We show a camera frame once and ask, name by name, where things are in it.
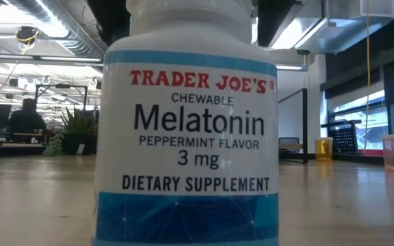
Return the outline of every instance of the white plastic bottle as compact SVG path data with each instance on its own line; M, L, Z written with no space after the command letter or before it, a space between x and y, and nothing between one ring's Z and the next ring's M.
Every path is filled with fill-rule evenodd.
M278 244L276 67L250 0L128 0L112 45L92 244Z

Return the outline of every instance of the person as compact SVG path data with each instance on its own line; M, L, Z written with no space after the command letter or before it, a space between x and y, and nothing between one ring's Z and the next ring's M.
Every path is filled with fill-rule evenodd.
M47 125L38 113L33 99L24 99L22 109L12 113L8 122L11 133L35 133L45 130Z

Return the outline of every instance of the window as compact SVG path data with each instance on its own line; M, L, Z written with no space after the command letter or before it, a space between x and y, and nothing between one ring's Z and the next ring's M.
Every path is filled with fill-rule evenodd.
M341 120L361 120L361 123L356 125L356 138L359 150L365 148L366 102L367 97L356 99L334 108L334 113L332 114L334 122ZM382 136L389 132L387 108L384 103L384 90L369 96L369 117L367 121L366 149L381 150Z

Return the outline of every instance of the blue stripe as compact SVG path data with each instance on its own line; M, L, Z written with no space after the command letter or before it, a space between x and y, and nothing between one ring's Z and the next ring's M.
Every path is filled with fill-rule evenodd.
M238 243L278 237L278 195L167 196L100 192L96 240Z
M224 68L277 77L275 65L266 62L197 53L170 51L112 51L106 54L106 65L117 63L170 64Z
M92 239L92 246L189 246L188 244L111 243ZM278 246L278 238L236 243L201 243L192 246Z

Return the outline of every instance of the product label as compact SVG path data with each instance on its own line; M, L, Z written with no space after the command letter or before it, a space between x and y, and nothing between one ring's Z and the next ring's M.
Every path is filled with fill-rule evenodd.
M277 245L276 68L162 51L106 57L94 245Z

